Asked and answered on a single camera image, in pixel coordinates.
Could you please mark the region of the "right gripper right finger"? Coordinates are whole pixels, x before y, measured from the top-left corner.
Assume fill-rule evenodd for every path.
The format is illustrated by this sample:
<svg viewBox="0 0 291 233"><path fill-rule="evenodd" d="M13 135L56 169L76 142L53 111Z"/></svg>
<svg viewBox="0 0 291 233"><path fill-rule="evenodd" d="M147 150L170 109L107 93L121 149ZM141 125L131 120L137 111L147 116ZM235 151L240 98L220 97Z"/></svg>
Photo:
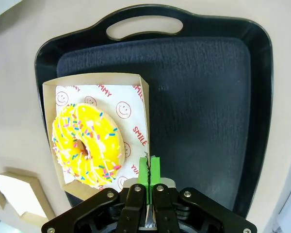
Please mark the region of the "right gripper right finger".
<svg viewBox="0 0 291 233"><path fill-rule="evenodd" d="M150 158L150 190L156 227L160 233L255 233L256 226L198 190L177 191L161 177L160 159Z"/></svg>

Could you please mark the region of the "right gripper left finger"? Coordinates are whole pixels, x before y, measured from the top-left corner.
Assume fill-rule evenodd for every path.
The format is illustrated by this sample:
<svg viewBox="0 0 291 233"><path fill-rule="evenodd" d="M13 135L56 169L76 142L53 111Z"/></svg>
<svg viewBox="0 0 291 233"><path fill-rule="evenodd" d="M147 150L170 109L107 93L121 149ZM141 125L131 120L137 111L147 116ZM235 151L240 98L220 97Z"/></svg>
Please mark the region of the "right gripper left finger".
<svg viewBox="0 0 291 233"><path fill-rule="evenodd" d="M43 233L137 233L145 221L148 159L139 160L138 178L126 180L121 192L105 188L45 223Z"/></svg>

